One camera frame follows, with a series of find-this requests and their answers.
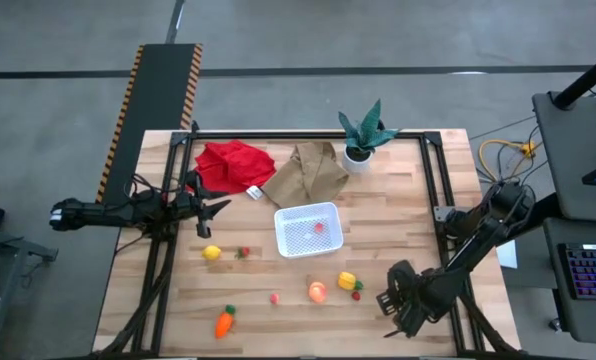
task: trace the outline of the rgb keyboard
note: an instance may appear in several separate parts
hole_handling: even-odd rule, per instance
[[[572,297],[596,300],[596,245],[563,245],[560,255],[569,269]]]

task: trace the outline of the white basket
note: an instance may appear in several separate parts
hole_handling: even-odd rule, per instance
[[[276,241],[286,258],[312,256],[342,247],[342,228],[338,208],[330,202],[296,206],[276,211]],[[322,224],[322,231],[317,225]]]

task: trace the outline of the yellow lemon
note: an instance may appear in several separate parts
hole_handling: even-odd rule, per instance
[[[202,257],[207,260],[216,260],[220,257],[221,250],[218,246],[209,245],[202,251]]]

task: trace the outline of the wooden table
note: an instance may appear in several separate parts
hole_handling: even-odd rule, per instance
[[[480,186],[464,130],[441,130],[445,157],[457,206],[474,206]],[[136,172],[152,184],[161,184],[171,131],[145,133]],[[247,140],[284,164],[300,140]],[[343,143],[332,141],[342,157]],[[193,156],[204,149],[195,141]],[[192,160],[190,168],[195,166]],[[369,174],[351,176],[334,200],[344,232],[344,246],[329,255],[288,260],[276,246],[273,215],[277,207],[246,194],[229,196],[232,203],[211,224],[213,236],[196,236],[195,219],[181,224],[176,249],[167,316],[163,330],[163,356],[415,356],[452,355],[455,352],[448,316],[437,324],[425,323],[418,336],[392,331],[375,297],[386,288],[387,270],[408,259],[416,271],[440,265],[436,238],[417,141],[394,140],[380,147]],[[437,191],[442,194],[439,176]],[[122,231],[118,246],[140,234]],[[218,261],[205,261],[200,253],[210,244],[222,248]],[[247,260],[236,260],[239,246],[248,246]],[[143,282],[149,240],[126,248],[114,260],[94,349],[115,337],[136,309]],[[363,281],[362,299],[336,286],[338,273],[352,272]],[[476,301],[501,335],[519,347],[516,327],[495,251],[472,276]],[[328,289],[324,305],[307,297],[311,281]],[[280,295],[272,305],[269,296]],[[227,337],[214,338],[214,323],[226,304],[237,308],[236,324]],[[470,337],[461,309],[465,338]],[[145,342],[150,339],[147,326]]]

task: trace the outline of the gray floor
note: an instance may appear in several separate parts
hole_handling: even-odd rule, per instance
[[[128,69],[137,45],[164,41],[173,7],[173,0],[0,1],[0,71]],[[203,42],[203,68],[585,65],[596,61],[596,0],[188,0],[176,41]],[[381,98],[389,127],[466,128],[476,154],[487,139],[525,140],[535,120],[512,124],[533,114],[531,95],[578,75],[203,78],[194,118],[206,129],[334,128],[337,111],[360,116]],[[57,200],[95,195],[125,85],[0,80],[5,229],[60,248],[58,261],[19,291],[1,358],[91,347],[117,231],[56,233],[47,213]],[[490,164],[496,151],[486,150]],[[507,173],[510,156],[503,153]],[[543,160],[539,150],[536,162]],[[539,196],[550,193],[548,166],[528,183]],[[596,345],[546,328],[555,316],[548,291],[508,291],[523,348],[596,359]]]

